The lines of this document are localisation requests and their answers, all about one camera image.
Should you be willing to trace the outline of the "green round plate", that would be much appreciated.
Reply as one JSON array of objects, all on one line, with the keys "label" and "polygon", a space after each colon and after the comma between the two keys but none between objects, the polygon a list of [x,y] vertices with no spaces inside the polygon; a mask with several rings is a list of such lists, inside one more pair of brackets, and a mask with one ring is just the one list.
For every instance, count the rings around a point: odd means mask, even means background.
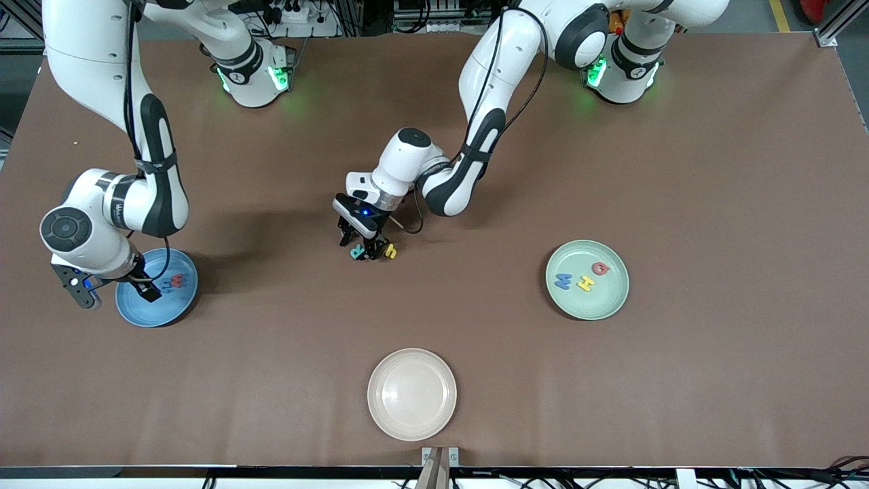
[{"label": "green round plate", "polygon": [[[593,274],[591,266],[603,262],[610,266],[605,276]],[[553,284],[559,273],[573,275],[569,290]],[[580,290],[576,283],[581,276],[590,276],[596,285],[591,292]],[[627,302],[630,279],[626,264],[608,245],[593,240],[574,240],[556,248],[545,268],[547,294],[562,312],[580,320],[609,318]]]}]

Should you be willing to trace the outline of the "cream round plate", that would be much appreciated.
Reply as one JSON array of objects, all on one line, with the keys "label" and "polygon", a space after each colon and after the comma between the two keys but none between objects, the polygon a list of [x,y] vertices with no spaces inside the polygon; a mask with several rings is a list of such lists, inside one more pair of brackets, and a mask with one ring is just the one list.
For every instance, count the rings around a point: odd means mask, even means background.
[{"label": "cream round plate", "polygon": [[449,365],[422,348],[385,356],[367,383],[372,420],[393,439],[417,442],[434,437],[452,420],[458,384]]}]

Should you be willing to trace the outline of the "white power strip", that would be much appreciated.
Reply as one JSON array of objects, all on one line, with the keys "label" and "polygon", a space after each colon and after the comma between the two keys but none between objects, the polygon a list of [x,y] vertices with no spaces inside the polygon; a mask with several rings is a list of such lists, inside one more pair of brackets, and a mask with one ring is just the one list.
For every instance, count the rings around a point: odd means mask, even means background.
[{"label": "white power strip", "polygon": [[269,34],[278,38],[344,34],[329,0],[264,0],[263,19]]},{"label": "white power strip", "polygon": [[488,29],[492,19],[483,18],[429,18],[422,26],[418,19],[399,19],[394,21],[391,31],[404,34],[434,34],[460,32],[481,36]]}]

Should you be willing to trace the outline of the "aluminium frame post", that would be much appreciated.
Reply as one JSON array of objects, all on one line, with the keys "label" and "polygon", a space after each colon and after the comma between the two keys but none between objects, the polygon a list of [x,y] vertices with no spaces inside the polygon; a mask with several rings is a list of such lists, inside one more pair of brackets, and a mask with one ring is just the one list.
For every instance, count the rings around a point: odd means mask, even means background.
[{"label": "aluminium frame post", "polygon": [[869,9],[869,0],[845,0],[831,16],[814,29],[817,46],[836,47],[838,35],[867,9]]}]

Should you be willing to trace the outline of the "table edge rail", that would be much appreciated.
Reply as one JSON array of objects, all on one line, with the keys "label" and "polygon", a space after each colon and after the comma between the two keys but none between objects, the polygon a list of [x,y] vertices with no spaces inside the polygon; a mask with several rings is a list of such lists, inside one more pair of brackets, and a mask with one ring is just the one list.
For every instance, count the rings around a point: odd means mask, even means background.
[{"label": "table edge rail", "polygon": [[[424,489],[415,465],[0,467],[0,489]],[[445,489],[869,489],[856,467],[469,467]]]}]

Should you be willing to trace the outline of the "blue round plate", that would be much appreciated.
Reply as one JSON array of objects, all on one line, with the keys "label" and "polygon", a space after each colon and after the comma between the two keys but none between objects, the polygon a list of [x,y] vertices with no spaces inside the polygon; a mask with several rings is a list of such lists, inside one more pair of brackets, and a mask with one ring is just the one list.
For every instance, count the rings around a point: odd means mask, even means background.
[{"label": "blue round plate", "polygon": [[115,305],[122,318],[130,324],[152,328],[169,325],[180,319],[193,304],[198,294],[199,275],[193,260],[177,249],[153,249],[144,253],[144,270],[161,291],[162,283],[177,273],[187,279],[183,288],[173,293],[161,293],[153,303],[144,300],[130,283],[120,283],[115,289]]}]

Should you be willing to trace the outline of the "brown table cover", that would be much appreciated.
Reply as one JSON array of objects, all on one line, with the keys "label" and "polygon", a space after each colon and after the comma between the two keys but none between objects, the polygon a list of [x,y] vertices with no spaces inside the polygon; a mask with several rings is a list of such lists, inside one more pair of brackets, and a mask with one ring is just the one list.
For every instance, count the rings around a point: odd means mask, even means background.
[{"label": "brown table cover", "polygon": [[[638,103],[559,66],[465,213],[388,229],[356,262],[330,202],[404,126],[454,154],[467,34],[311,41],[295,89],[243,109],[195,41],[144,41],[190,218],[200,298],[161,329],[112,288],[77,307],[39,222],[127,138],[46,66],[0,171],[0,464],[404,465],[371,371],[395,350],[456,375],[433,445],[474,465],[784,465],[869,455],[869,134],[808,34],[687,34]],[[608,245],[627,302],[580,320],[547,294],[565,242]]]}]

